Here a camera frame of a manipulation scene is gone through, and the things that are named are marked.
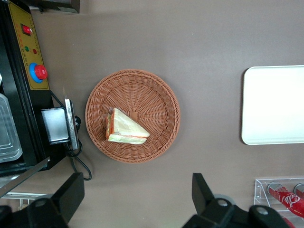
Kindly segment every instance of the red switch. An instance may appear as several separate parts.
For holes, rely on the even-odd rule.
[[[28,26],[25,26],[25,25],[22,25],[22,24],[21,24],[21,28],[22,28],[22,32],[23,32],[25,35],[30,36],[30,34],[32,33],[32,30],[31,30]]]
[[[46,79],[48,77],[48,72],[43,65],[36,65],[34,71],[37,78],[40,80]]]

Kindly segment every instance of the sandwich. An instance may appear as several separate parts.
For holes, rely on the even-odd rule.
[[[143,144],[150,134],[118,108],[107,117],[106,139],[110,142]]]

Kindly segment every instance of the red bottle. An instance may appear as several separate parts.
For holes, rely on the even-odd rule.
[[[295,215],[304,218],[304,199],[301,199],[296,194],[289,192],[279,182],[270,183],[267,190],[269,194],[280,201],[288,210]]]
[[[294,188],[294,193],[304,200],[304,183],[296,185]]]

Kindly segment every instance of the black cable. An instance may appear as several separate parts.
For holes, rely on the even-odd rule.
[[[58,104],[61,105],[61,107],[63,107],[63,108],[65,107],[65,106],[61,103],[61,101],[58,99],[58,97],[56,97],[56,95],[55,95],[52,91],[51,91],[51,95],[52,95],[53,98],[58,102]],[[83,148],[82,143],[80,142],[80,140],[78,140],[78,142],[79,142],[79,150],[78,150],[77,153],[75,153],[75,150],[71,150],[70,147],[68,146],[68,144],[65,143],[66,156],[70,158],[70,160],[71,160],[71,165],[72,165],[72,168],[73,168],[74,172],[78,172],[78,171],[77,171],[77,168],[76,168],[76,166],[75,166],[75,163],[74,163],[73,158],[75,158],[75,159],[76,159],[76,160],[77,160],[77,161],[86,169],[86,171],[89,173],[89,177],[88,177],[88,178],[85,178],[85,177],[84,177],[84,180],[85,180],[85,181],[86,181],[86,180],[89,181],[89,180],[92,179],[92,172],[90,171],[89,167],[87,167],[87,165],[84,164],[84,162],[83,162],[82,160],[80,160],[80,158],[78,158],[78,156],[81,154],[82,148]]]
[[[92,179],[92,172],[91,172],[91,170],[89,169],[89,167],[87,167],[87,165],[82,161],[82,160],[80,160],[80,158],[78,158],[78,156],[81,154],[81,152],[82,152],[82,143],[80,142],[80,140],[78,140],[78,142],[79,142],[79,151],[77,152],[77,153],[74,153],[75,152],[75,150],[71,150],[70,148],[69,148],[69,146],[68,146],[68,144],[66,143],[66,147],[67,147],[67,152],[66,152],[66,155],[67,155],[67,157],[69,157],[70,158],[70,160],[71,160],[71,165],[72,165],[72,168],[73,168],[73,170],[74,170],[74,172],[78,172],[77,171],[77,168],[76,168],[76,166],[75,166],[75,163],[74,163],[74,160],[73,160],[73,158],[75,158],[85,169],[86,169],[86,171],[88,172],[88,174],[89,174],[89,177],[88,178],[85,178],[84,177],[84,180],[86,181],[89,181],[89,180],[91,180]]]
[[[52,92],[52,90],[50,90],[52,97],[58,102],[58,104],[60,104],[61,107],[65,107],[63,105],[63,103],[61,103],[61,101],[58,99],[58,97],[56,97],[56,95]]]

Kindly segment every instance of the brown basket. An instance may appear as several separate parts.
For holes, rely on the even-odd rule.
[[[119,108],[150,133],[142,145],[108,142],[104,114]],[[113,73],[91,92],[85,110],[94,144],[107,156],[126,163],[147,162],[173,143],[180,126],[180,107],[170,87],[158,76],[127,69]]]

